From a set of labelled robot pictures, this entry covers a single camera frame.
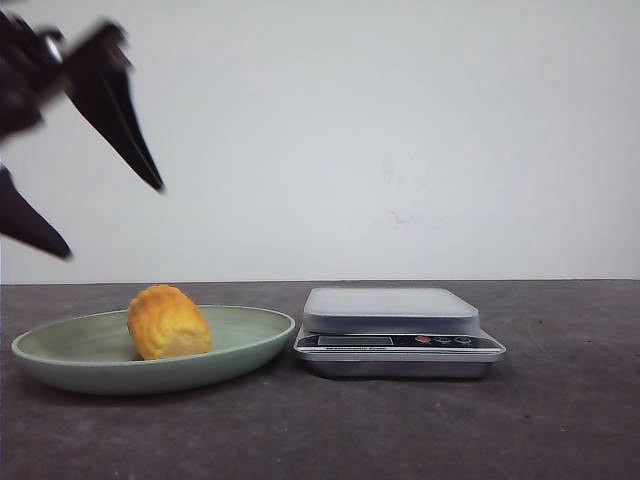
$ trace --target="table surface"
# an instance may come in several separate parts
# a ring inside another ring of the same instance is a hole
[[[299,322],[316,286],[441,286],[508,348],[482,380],[328,380],[291,345],[268,365],[144,397],[58,391],[24,375],[18,334],[126,308],[146,285],[2,287],[2,478],[639,478],[640,282],[177,284],[197,303]]]

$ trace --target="oval plate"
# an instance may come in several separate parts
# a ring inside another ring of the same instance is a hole
[[[127,312],[50,323],[11,343],[26,371],[72,392],[140,395],[208,385],[264,365],[285,346],[294,320],[251,307],[200,305],[213,348],[184,357],[142,360],[127,330]]]

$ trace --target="white backdrop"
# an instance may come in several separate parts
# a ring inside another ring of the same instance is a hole
[[[75,258],[5,283],[640,278],[640,2],[9,7],[125,26],[168,190],[57,102],[3,161]]]

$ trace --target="black robotic claw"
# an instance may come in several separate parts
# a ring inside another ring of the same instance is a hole
[[[162,178],[144,141],[131,103],[129,62],[119,45],[123,30],[104,22],[69,54],[58,48],[57,29],[34,32],[0,11],[0,140],[41,120],[40,109],[66,93],[82,116],[155,190]],[[0,233],[59,257],[70,250],[62,237],[18,193],[0,170]]]

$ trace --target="kitchen scale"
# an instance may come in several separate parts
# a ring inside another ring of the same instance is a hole
[[[478,378],[506,351],[441,288],[313,289],[294,349],[324,377]]]

